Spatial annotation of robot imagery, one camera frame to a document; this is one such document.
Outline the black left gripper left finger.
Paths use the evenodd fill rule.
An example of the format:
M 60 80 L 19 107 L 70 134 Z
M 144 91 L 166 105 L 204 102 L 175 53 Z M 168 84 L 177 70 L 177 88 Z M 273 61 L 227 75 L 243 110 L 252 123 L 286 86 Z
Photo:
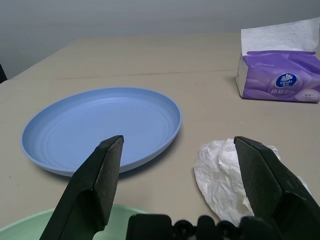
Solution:
M 91 240 L 108 224 L 124 137 L 103 140 L 72 175 L 40 239 Z

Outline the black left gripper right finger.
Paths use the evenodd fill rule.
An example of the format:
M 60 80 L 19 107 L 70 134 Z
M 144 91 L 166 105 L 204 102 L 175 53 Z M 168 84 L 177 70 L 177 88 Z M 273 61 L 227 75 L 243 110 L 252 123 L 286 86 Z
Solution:
M 255 217 L 274 223 L 284 240 L 318 240 L 320 207 L 299 178 L 262 143 L 236 136 L 234 144 Z

